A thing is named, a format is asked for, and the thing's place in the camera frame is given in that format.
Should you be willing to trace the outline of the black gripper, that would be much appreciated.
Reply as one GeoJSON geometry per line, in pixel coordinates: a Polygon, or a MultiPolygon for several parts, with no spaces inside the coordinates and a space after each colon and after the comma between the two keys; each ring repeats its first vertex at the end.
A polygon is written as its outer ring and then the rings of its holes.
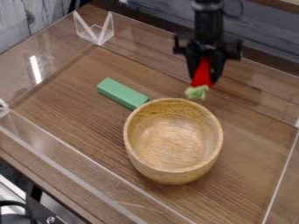
{"type": "Polygon", "coordinates": [[[225,64],[225,57],[230,60],[240,60],[242,57],[242,39],[225,34],[220,40],[213,44],[201,44],[193,39],[188,39],[184,36],[173,35],[173,47],[172,53],[185,56],[186,68],[189,77],[193,78],[197,65],[202,54],[213,53],[209,58],[209,79],[212,83],[216,83],[225,64]]]}

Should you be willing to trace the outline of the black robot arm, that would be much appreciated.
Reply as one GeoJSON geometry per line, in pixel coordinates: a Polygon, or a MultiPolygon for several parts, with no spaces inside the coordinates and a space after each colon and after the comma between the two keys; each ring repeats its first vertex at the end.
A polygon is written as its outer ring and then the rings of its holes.
{"type": "Polygon", "coordinates": [[[224,34],[224,17],[240,18],[224,10],[224,0],[192,0],[193,38],[180,45],[180,36],[173,36],[172,53],[184,56],[193,86],[210,87],[220,79],[225,61],[240,60],[242,39],[224,34]]]}

